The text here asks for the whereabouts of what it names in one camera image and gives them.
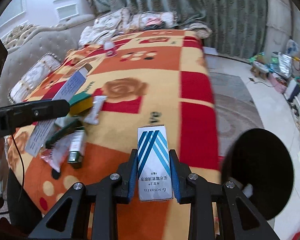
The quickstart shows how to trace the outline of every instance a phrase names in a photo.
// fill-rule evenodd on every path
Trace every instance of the black cable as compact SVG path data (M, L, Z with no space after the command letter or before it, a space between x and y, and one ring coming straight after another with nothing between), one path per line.
M19 148L18 148L18 146L16 144L16 141L15 141L13 135L11 135L11 136L12 136L12 140L13 140L14 146L16 147L16 149L18 151L18 154L19 154L19 157L20 157L20 160L21 160L21 164L22 164L22 185L21 185L21 190L20 190L20 194L19 194L19 198L18 198L18 202L19 202L20 198L21 198L22 191L23 191L23 187L24 187L24 184L25 184L25 166L23 164L21 153L20 153ZM8 213L10 213L9 210L8 211L4 211L4 212L0 212L0 215L5 215L5 214L8 214Z
M257 83L261 83L261 84L264 84L264 85L266 85L267 87L270 87L270 88L274 88L275 86L268 86L266 83L263 83L263 82L261 82L261 81L258 81L258 82L254 82L255 84L257 84Z
M253 83L255 83L255 84L257 84L257 83L261 83L261 84L264 84L264 85L266 85L267 87L270 87L270 88L274 88L275 86L268 86L266 83L263 83L263 82L261 82L261 81L257 81L257 82L255 82L255 80L253 79L253 78L249 78L249 80L251 81L251 82L253 82Z

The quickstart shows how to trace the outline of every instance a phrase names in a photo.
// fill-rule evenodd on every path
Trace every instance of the small bottle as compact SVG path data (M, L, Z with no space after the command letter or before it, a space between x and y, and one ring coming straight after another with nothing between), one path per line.
M117 55L115 44L110 40L110 38L106 40L105 44L103 45L103 49L106 52L107 57L113 57Z
M74 132L74 136L69 148L69 156L67 162L74 168L82 167L82 160L86 147L87 135L84 127L78 127Z

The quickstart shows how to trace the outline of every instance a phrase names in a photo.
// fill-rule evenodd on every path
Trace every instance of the white box on floor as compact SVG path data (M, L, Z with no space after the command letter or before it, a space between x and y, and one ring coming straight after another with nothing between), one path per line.
M140 201L173 198L164 125L138 128L138 185Z

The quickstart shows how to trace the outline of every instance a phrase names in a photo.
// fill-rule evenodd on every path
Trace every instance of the orange blanket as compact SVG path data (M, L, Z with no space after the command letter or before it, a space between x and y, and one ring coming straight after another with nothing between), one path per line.
M97 126L87 125L88 142L83 167L67 163L55 180L51 168L24 151L34 125L15 135L25 164L25 190L46 213L75 182L91 184L116 171L137 146L137 128L164 124L168 147L192 172L219 182L218 140L214 101L200 40L182 30L146 31L118 36L117 55L105 57L102 46L68 52L63 65L29 96L52 98L79 67L93 69L79 92L107 95ZM13 145L9 164L19 182L22 167ZM120 239L187 239L190 206L176 200L141 203L136 190L130 205L118 205Z

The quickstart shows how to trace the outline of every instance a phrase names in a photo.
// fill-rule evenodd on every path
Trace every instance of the tile floor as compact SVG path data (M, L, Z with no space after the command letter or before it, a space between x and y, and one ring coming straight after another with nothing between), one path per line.
M294 188L288 204L275 218L274 231L281 240L291 240L300 230L300 134L290 108L283 95L274 88L250 82L248 78L254 78L250 65L212 55L206 55L206 61L209 71L241 77L254 100L264 128L278 136L290 152L295 170Z

